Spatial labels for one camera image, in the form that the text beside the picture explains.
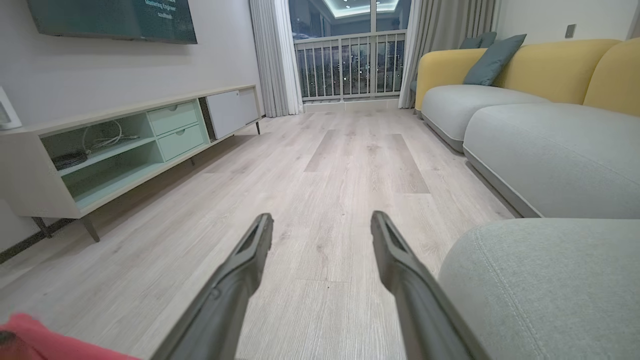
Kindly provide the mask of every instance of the drawer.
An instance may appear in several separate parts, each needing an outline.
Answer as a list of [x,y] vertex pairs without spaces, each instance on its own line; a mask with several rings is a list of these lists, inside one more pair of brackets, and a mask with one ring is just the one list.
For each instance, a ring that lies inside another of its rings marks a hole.
[[202,130],[199,125],[194,125],[176,131],[164,138],[158,139],[158,145],[165,161],[169,161],[180,154],[202,145]]
[[198,122],[193,102],[150,111],[147,116],[156,136]]

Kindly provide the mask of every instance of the window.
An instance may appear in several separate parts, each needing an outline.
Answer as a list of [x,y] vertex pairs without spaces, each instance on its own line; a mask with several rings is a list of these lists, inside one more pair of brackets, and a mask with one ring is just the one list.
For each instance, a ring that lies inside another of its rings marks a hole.
[[411,0],[289,0],[303,99],[397,95],[410,8]]

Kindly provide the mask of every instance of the white device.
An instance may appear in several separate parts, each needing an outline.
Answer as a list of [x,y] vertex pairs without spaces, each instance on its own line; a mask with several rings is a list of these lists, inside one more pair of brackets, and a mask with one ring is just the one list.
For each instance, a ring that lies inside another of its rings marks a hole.
[[9,102],[4,89],[0,86],[0,130],[15,129],[22,126],[18,114]]

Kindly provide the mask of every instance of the balcony railing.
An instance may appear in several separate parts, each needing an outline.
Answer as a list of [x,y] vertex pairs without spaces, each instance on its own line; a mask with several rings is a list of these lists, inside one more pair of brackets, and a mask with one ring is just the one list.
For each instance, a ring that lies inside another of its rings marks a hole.
[[302,99],[399,95],[405,36],[393,30],[295,40]]

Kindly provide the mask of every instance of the wall outlet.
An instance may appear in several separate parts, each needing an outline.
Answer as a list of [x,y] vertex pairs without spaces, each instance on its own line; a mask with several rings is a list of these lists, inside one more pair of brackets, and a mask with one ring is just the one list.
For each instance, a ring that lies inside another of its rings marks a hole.
[[566,33],[564,33],[564,38],[573,38],[573,34],[575,33],[576,24],[571,24],[566,27]]

